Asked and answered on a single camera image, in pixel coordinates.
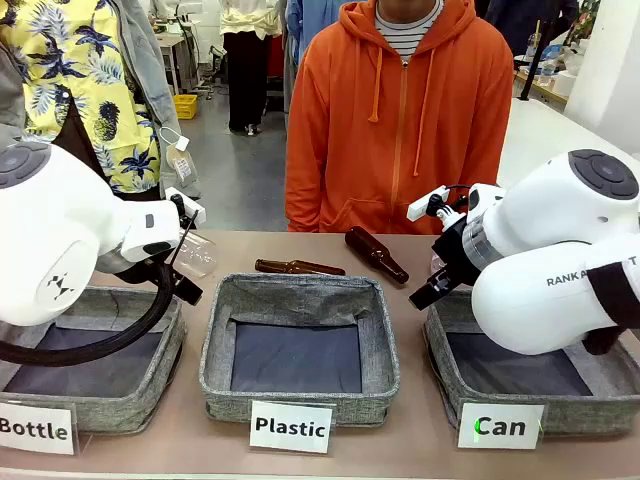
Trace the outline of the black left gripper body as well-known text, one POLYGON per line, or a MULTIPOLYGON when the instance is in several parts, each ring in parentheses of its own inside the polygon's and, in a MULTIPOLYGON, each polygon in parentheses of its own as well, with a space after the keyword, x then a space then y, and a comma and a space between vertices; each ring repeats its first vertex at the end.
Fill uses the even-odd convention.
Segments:
POLYGON ((196 306, 203 290, 186 276, 173 272, 173 295, 191 306, 196 306))

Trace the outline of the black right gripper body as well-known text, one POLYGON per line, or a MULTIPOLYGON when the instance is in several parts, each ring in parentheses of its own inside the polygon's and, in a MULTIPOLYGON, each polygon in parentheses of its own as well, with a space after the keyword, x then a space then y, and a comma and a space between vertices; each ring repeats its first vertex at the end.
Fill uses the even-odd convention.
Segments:
POLYGON ((473 286, 488 265, 489 243, 480 220, 460 218, 435 241, 433 251, 444 266, 434 273, 437 291, 452 291, 459 285, 473 286))

